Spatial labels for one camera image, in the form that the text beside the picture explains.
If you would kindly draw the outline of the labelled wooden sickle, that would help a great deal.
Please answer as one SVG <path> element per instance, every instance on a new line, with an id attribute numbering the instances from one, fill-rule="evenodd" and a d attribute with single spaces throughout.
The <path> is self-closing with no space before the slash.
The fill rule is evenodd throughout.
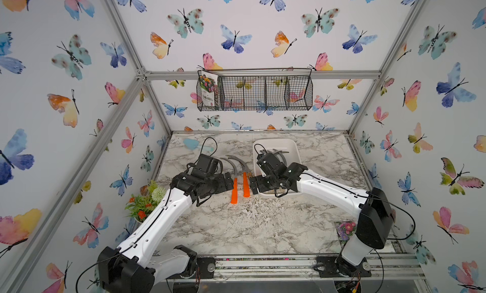
<path id="1" fill-rule="evenodd" d="M 288 151 L 282 151 L 282 150 L 279 150 L 279 149 L 272 149 L 272 152 L 274 155 L 276 155 L 276 157 L 286 166 L 288 166 L 288 162 L 287 162 L 287 159 L 286 159 L 286 156 L 285 154 L 288 153 Z"/>

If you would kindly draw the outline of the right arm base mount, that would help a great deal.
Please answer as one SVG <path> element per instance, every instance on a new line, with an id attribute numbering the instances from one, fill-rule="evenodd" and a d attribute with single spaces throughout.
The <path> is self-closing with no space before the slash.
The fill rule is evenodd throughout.
<path id="1" fill-rule="evenodd" d="M 316 257 L 313 270 L 320 278 L 336 277 L 371 277 L 371 268 L 365 255 L 351 255 L 346 258 L 338 255 L 321 255 Z"/>

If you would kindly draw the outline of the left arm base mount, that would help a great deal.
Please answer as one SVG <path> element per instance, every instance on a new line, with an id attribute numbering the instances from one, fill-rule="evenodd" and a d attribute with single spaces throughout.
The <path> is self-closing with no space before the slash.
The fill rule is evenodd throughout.
<path id="1" fill-rule="evenodd" d="M 179 279 L 212 279 L 216 270 L 216 259 L 214 257 L 199 256 L 196 252 L 184 252 L 188 256 L 188 263 L 179 274 L 169 277 L 172 280 Z"/>

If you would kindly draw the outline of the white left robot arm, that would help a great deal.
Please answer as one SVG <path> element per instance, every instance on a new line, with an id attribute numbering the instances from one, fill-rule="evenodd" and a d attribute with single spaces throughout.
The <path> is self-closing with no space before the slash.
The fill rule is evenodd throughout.
<path id="1" fill-rule="evenodd" d="M 230 191 L 229 172 L 203 179 L 187 173 L 175 176 L 155 211 L 117 248 L 106 247 L 98 257 L 99 282 L 106 292 L 151 292 L 155 284 L 172 276 L 190 279 L 199 273 L 197 252 L 179 245 L 154 256 L 177 219 L 193 204 L 214 194 Z"/>

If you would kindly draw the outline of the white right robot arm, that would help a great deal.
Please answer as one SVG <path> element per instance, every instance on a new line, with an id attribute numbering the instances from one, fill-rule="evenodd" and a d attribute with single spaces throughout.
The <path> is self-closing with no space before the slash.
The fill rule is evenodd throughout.
<path id="1" fill-rule="evenodd" d="M 254 165 L 261 174 L 250 180 L 253 193 L 273 191 L 276 198 L 289 191 L 324 200 L 357 219 L 355 234 L 348 240 L 336 264 L 355 271 L 373 250 L 383 249 L 394 223 L 391 205 L 381 189 L 363 190 L 330 180 L 299 163 L 285 165 L 273 153 L 259 153 Z"/>

